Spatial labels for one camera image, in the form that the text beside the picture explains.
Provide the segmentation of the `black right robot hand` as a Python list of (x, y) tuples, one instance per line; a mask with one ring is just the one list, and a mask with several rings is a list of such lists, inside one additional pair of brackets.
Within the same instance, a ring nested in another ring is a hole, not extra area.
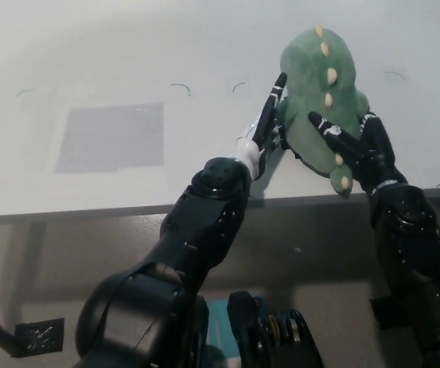
[(396, 168), (395, 153), (386, 129), (373, 112), (363, 116), (359, 138), (314, 111), (307, 117), (326, 144), (342, 156), (368, 196), (384, 187), (407, 183)]

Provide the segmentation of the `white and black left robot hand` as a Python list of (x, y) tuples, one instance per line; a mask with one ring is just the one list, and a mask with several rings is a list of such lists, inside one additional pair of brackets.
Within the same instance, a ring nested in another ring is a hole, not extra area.
[(271, 92), (264, 103), (261, 113), (241, 135), (241, 138), (246, 138), (254, 142), (260, 152), (271, 142), (270, 135), (275, 127), (277, 109), (281, 102), (281, 96), (284, 92), (286, 83), (287, 74), (281, 72), (274, 83), (274, 86), (271, 88)]

